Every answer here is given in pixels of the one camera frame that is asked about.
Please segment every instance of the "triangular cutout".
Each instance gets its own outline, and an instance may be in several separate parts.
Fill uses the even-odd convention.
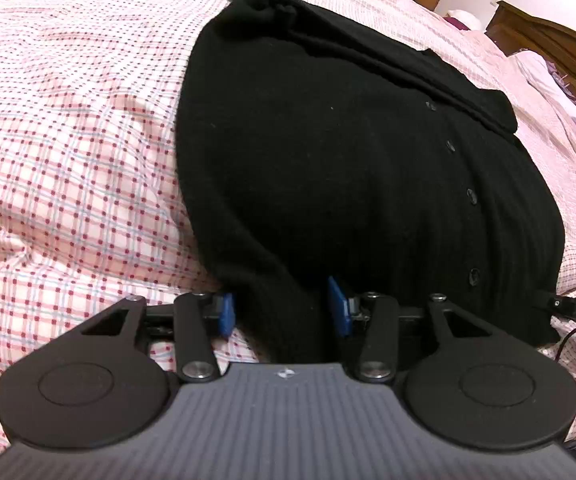
[[[487,330],[459,316],[456,312],[446,310],[443,315],[446,317],[450,332],[455,337],[490,337],[492,335]]]
[[[82,332],[83,335],[119,335],[128,317],[128,310],[120,308],[99,323]]]

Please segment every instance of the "bed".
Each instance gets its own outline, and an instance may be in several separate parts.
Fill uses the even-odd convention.
[[[576,31],[501,1],[486,35],[506,56],[527,48],[554,62],[576,96]]]
[[[564,111],[489,37],[457,30],[411,0],[306,1],[431,48],[475,85],[506,92],[517,135],[564,219],[558,291],[576,295],[576,126]],[[218,288],[199,262],[178,190],[174,117],[194,40],[226,5],[0,0],[0,374],[127,294],[155,304]],[[489,34],[501,42],[499,23]],[[552,59],[576,82],[570,65]],[[561,333],[576,326],[552,324]],[[214,347],[222,368],[263,359],[239,330]],[[151,355],[173,366],[170,345]],[[576,377],[576,336],[562,362]],[[0,427],[0,452],[6,444]]]

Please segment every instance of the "black sweater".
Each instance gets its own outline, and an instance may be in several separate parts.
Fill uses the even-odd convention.
[[[194,45],[177,112],[202,262],[277,358],[330,358],[328,275],[421,304],[443,292],[557,340],[558,208],[500,91],[301,0],[232,0]]]

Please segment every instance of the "wooden headboard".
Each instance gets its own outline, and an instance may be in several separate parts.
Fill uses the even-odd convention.
[[[568,89],[576,95],[574,30],[530,16],[506,2],[499,2],[486,34],[506,56],[527,48],[554,62]]]

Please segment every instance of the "pillow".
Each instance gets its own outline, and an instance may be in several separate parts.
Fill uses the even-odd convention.
[[[548,72],[546,60],[543,59],[536,52],[531,50],[523,50],[509,56],[514,59],[520,72],[528,78],[536,89],[542,94],[558,102],[565,110],[565,112],[574,120],[576,120],[576,106],[568,99],[563,90],[561,90],[552,76]]]
[[[481,21],[474,14],[470,14],[467,10],[449,10],[448,16],[459,20],[470,30],[484,30]]]

